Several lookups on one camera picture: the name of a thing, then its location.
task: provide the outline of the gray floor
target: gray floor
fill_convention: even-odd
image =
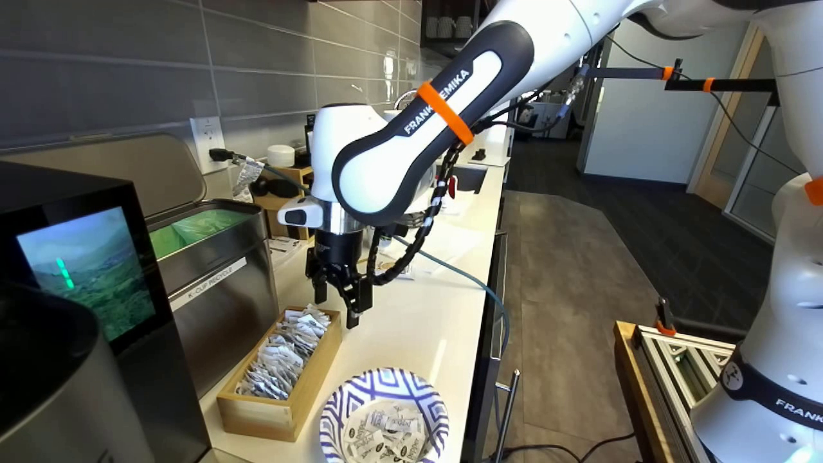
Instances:
[[[656,289],[601,211],[542,194],[507,194],[512,347],[502,379],[521,371],[512,446],[593,442],[632,433],[614,371],[614,323],[652,323]],[[515,454],[515,463],[567,463],[560,451]],[[636,441],[591,463],[641,461]]]

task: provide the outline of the floor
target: floor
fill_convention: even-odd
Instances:
[[[624,211],[620,211],[620,199],[652,195],[664,200],[660,209],[668,214],[674,211],[674,221],[696,221],[696,226],[674,226],[683,234],[701,230],[699,221],[709,214],[704,214],[704,209],[693,214],[693,207],[668,209],[672,204],[688,204],[677,199],[683,195],[681,187],[668,187],[668,194],[664,187],[668,195],[664,199],[660,190],[632,190],[628,185],[616,185],[628,190],[614,194],[611,185],[611,199],[603,200],[610,194],[597,190],[598,182],[591,185],[580,181],[573,171],[573,159],[576,153],[571,148],[562,153],[547,144],[515,144],[508,185],[521,190],[508,190],[503,200],[503,230],[508,234],[507,306],[512,311],[512,347],[503,360],[502,379],[507,379],[512,369],[521,371],[521,392],[515,407],[507,449],[562,446],[580,459],[598,441],[632,433],[614,371],[614,323],[628,319],[652,325],[652,306],[660,297],[657,286],[687,289],[679,293],[679,303],[699,301],[693,293],[699,293],[701,286],[692,267],[672,274],[660,262],[647,262],[647,256],[641,256],[643,247],[638,252],[638,245],[636,250],[628,245],[632,238],[645,238],[651,240],[651,247],[645,247],[647,252],[656,247],[666,250],[666,245],[687,238],[668,231],[672,223],[656,226],[656,220],[647,220],[656,214],[656,207],[645,204],[643,216],[636,209],[643,207],[643,200],[624,200]],[[546,167],[562,171],[562,175],[539,175]],[[647,226],[651,231],[624,230],[624,221],[636,223],[636,230]],[[724,238],[722,226],[724,223],[713,220],[704,230],[709,238],[692,238],[687,245],[692,247],[693,243],[699,245]],[[747,265],[750,275],[745,279],[760,280],[760,274],[767,274],[760,261],[763,256],[750,261],[745,256],[745,261],[736,265]],[[709,290],[719,290],[709,298],[740,303],[740,293],[745,298],[756,298],[760,289]],[[704,308],[687,313],[704,323],[713,323],[713,317],[717,319],[714,311]],[[729,328],[747,328],[750,317],[754,308],[732,306],[719,311],[719,319]],[[520,451],[507,461],[567,463],[576,459],[560,449],[546,449]],[[588,461],[636,463],[641,461],[641,451],[636,441],[621,441],[598,449]]]

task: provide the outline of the white countertop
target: white countertop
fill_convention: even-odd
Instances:
[[[502,159],[507,159],[507,142],[499,142],[499,136],[493,142],[490,140],[493,136],[479,136],[476,144],[463,150],[457,163],[479,164],[471,163],[471,155],[479,148],[486,150],[489,164],[479,164],[489,167],[480,194],[457,194],[457,199],[436,216],[434,231],[423,245],[426,252],[476,275],[479,280],[489,279],[503,185]],[[306,301],[312,301],[309,280],[279,297],[279,306],[306,306]],[[377,286],[372,293],[372,308],[363,313],[358,329],[344,334],[332,371],[313,402],[313,416],[295,442],[223,433],[216,407],[216,393],[223,387],[220,380],[201,398],[210,446],[255,463],[322,461],[317,441],[317,415],[322,402],[346,379],[371,369],[394,366],[414,371],[440,392],[449,416],[449,438],[443,461],[459,461],[483,301],[483,290],[471,280],[436,270],[423,262],[423,257],[414,257],[412,280],[405,279]],[[322,306],[341,306],[335,289],[328,289],[328,303]]]

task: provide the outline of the black cabinet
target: black cabinet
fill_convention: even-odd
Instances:
[[[422,0],[422,47],[457,55],[495,0]]]

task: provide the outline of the ceramic plate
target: ceramic plate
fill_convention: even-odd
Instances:
[[[440,393],[400,369],[344,380],[319,415],[319,446],[328,463],[434,463],[444,438]]]

